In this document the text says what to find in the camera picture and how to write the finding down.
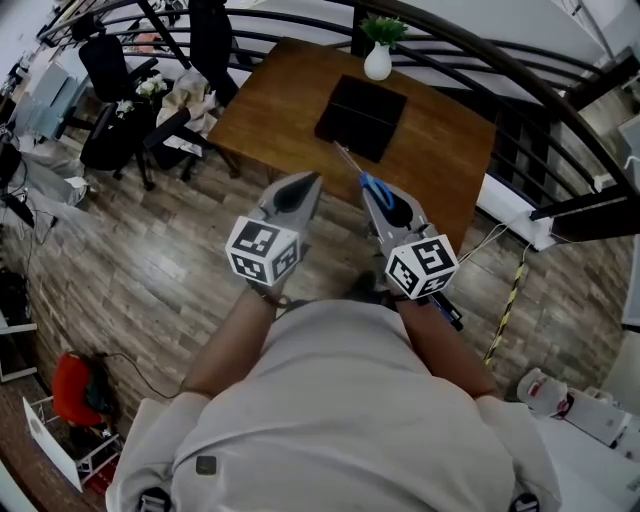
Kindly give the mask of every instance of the clothes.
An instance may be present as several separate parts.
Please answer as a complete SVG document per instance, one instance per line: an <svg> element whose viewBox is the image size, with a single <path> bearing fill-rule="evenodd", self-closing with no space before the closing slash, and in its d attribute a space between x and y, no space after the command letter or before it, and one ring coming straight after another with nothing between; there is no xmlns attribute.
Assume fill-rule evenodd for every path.
<svg viewBox="0 0 640 512"><path fill-rule="evenodd" d="M73 354L64 354L53 377L53 408L67 421L80 426L102 423L102 417L87 406L85 389L91 378L89 365Z"/></svg>
<svg viewBox="0 0 640 512"><path fill-rule="evenodd" d="M193 70L187 71L176 80L171 92L162 98L162 108L156 120L157 126L160 126L180 109L187 107L191 119L185 128L189 128L205 138L208 137L213 125L216 124L216 118L209 113L216 108L215 92L207 93L208 88L209 82L200 73ZM164 141L164 144L202 156L200 146L186 142L179 137L171 136Z"/></svg>
<svg viewBox="0 0 640 512"><path fill-rule="evenodd" d="M525 405L474 402L429 374L396 313L351 301L284 315L247 379L180 395L120 464L110 511L154 486L179 511L496 512L522 488L559 505Z"/></svg>

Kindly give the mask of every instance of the black railing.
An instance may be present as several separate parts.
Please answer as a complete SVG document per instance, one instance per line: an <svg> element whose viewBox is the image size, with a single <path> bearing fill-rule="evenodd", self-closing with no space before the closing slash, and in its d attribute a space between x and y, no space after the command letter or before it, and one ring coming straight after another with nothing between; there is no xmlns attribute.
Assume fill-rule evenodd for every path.
<svg viewBox="0 0 640 512"><path fill-rule="evenodd" d="M585 94L591 89L602 88L605 71L577 59L530 46L497 40L485 40L458 27L438 16L404 4L397 0L327 0L354 8L351 26L339 25L315 18L285 14L279 12L227 9L233 19L251 17L304 25L319 30L347 36L348 39L331 46L351 48L351 53L364 56L370 47L364 33L358 28L358 21L369 13L397 17L416 28L424 35L408 36L406 42L399 44L394 51L393 65L396 67L425 67L434 69L458 82L465 89L443 89L476 110L480 115L495 123L496 144L492 153L492 167L488 170L496 179L509 186L514 192L527 200L535 208L531 215L534 219L557 216L577 209L609 202L619 197L636 197L637 191L627 180L623 170L612 158L602 141L576 112L562 95L567 97L580 95L584 102ZM188 33L188 27L165 27L160 18L188 14L188 10L153 12L146 0L112 0L94 7L91 12L99 16L126 5L138 4L141 13L103 20L106 27L124 22L136 22L148 19L153 29L133 29L111 32L117 36L132 36L145 33L159 33L161 40L153 42L123 42L124 46L146 46L158 48L153 53L157 58L177 59L185 68L190 66L188 57L182 51L189 43L176 42L171 34ZM40 39L53 46L77 44L71 40L68 29L75 22L71 18L41 31ZM233 30L235 38L255 39L277 43L279 34ZM448 47L418 47L420 44L443 44ZM507 53L514 50L515 58ZM266 57L263 52L236 48L233 52L238 62L230 62L229 67L252 71ZM149 56L136 51L125 52L128 56ZM535 56L544 57L538 62ZM451 62L437 57L455 58ZM472 77L474 73L500 75L517 84L539 104L515 101L497 94L486 85ZM597 193L594 188L593 174L565 148L561 141L551 133L551 127L564 123L599 162L602 170L609 173L617 185L605 192ZM568 165L554 165L558 162ZM587 188L581 193L579 188Z"/></svg>

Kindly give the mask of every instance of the wooden table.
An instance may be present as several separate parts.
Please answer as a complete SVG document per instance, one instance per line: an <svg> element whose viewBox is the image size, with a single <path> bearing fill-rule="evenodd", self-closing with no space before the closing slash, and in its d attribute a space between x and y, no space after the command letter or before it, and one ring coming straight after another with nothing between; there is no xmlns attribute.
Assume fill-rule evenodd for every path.
<svg viewBox="0 0 640 512"><path fill-rule="evenodd" d="M279 42L209 134L209 141L286 173L314 170L324 191L361 203L356 173L314 128L342 75L368 80L363 60L294 39ZM379 85L407 104L380 163L363 169L412 194L458 251L493 147L494 127L431 87L392 71Z"/></svg>

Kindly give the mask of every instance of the person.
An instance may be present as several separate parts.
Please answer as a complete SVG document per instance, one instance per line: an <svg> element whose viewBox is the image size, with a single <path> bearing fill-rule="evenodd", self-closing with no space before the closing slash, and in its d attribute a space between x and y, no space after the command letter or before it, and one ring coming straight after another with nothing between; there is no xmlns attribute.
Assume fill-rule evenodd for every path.
<svg viewBox="0 0 640 512"><path fill-rule="evenodd" d="M433 304L323 300L274 321L282 287L240 295L108 510L155 510L145 492L177 511L559 509L526 405Z"/></svg>

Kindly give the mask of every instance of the metal railing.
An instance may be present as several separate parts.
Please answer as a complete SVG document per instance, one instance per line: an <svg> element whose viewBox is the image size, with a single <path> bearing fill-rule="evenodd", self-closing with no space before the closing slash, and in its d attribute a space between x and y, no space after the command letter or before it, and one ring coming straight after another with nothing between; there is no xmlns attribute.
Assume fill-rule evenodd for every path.
<svg viewBox="0 0 640 512"><path fill-rule="evenodd" d="M416 28L425 35L411 35L406 42L398 44L394 55L402 60L394 60L395 67L426 67L434 69L448 78L458 82L466 90L471 91L482 103L491 105L495 112L508 115L522 127L522 133L531 138L543 141L560 160L567 165L561 172L556 166L549 163L549 158L544 158L533 150L526 142L527 137L520 137L496 122L495 117L487 117L486 112L479 111L497 125L497 142L492 153L493 163L502 166L512 176L517 177L519 186L514 185L513 180L506 179L504 175L494 175L499 181L507 185L515 193L518 193L535 208L531 215L533 219L552 217L574 212L578 209L596 206L622 197L637 196L637 191L626 178L623 170L612 158L602 141L589 124L578 114L571 104L563 98L559 91L564 91L571 96L575 91L584 94L589 87L597 88L603 77L606 79L606 70L599 69L592 64L581 62L577 59L563 56L547 50L530 46L497 40L486 40L456 26L434 14L418 9L417 7L399 2L397 0L326 0L353 8L352 26L344 26L315 18L308 18L294 14L253 10L253 9L227 9L227 14L233 20L237 17L251 17L265 20L294 23L325 30L334 34L346 36L343 42L334 43L334 48L348 48L351 53L364 56L369 42L365 34L358 28L359 22L370 13L382 16L397 17L410 27ZM158 33L160 40L153 42L123 42L124 46L135 48L136 46L155 47L161 49L153 54L136 51L126 51L127 56L150 56L164 59L177 59L185 68L190 67L189 59L183 52L183 48L189 48L187 42L176 42L172 36L175 33L188 33L188 27L165 27L160 18L188 14L188 10L172 10L154 12L147 0L112 0L99 7L88 9L95 15L103 17L105 14L118 8L138 4L141 12L136 15L123 16L115 19L103 20L108 28L111 25L123 22L136 22L148 19L153 28L142 28L124 31L110 32L116 36L132 36L145 33ZM50 46L69 46L78 44L71 39L69 28L77 18L71 18L61 23L54 24L41 31L40 39ZM259 33L244 30L233 30L235 38L254 39L277 43L280 40L278 34ZM446 43L448 47L419 48L420 43L439 44ZM531 57L515 58L506 50L514 50L519 55L528 54ZM234 48L232 53L238 57L238 62L229 62L229 67L252 71L266 57L266 53ZM534 57L544 57L545 62L532 60ZM441 60L437 57L462 58L464 61ZM616 181L617 185L604 192L596 192L594 178L585 166L557 140L549 130L549 126L541 126L536 119L529 114L529 107L524 102L513 101L503 97L486 85L481 84L465 71L479 72L488 75L500 75L507 77L517 84L526 93L539 102L536 108L543 109L554 122L564 123L580 140L581 144L589 150L603 168ZM509 147L520 154L526 163L521 165L522 158L514 160L501 152L500 147ZM581 182L586 185L590 193L581 194L575 184Z"/></svg>

